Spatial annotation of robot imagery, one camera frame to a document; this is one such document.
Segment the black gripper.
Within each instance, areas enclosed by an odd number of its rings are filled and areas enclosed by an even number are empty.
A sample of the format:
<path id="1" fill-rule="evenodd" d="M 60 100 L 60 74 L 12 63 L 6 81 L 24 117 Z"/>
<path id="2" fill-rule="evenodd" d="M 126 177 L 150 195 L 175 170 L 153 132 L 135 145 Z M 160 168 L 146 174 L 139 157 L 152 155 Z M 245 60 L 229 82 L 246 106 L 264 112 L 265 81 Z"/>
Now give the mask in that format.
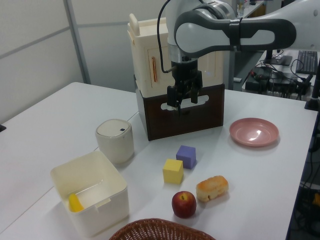
<path id="1" fill-rule="evenodd" d="M 171 61 L 171 75 L 174 85 L 167 87 L 167 105 L 178 107 L 178 93 L 190 93 L 190 101 L 198 103 L 198 92 L 203 86 L 202 72 L 198 70 L 198 60 Z"/>

